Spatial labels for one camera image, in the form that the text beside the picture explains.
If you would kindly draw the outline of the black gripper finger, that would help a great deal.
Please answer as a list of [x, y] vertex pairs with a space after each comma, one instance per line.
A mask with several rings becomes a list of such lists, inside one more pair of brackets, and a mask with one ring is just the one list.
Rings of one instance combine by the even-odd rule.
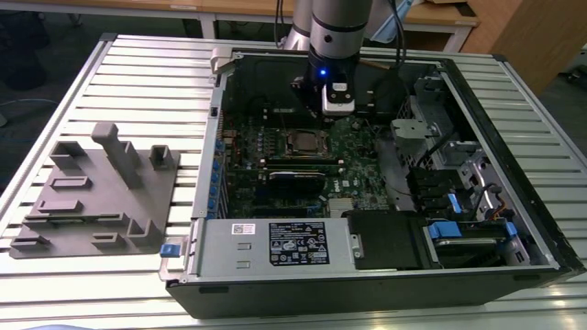
[[378, 100], [377, 92], [373, 89], [359, 92], [355, 101], [357, 116], [377, 116], [379, 114], [382, 102]]

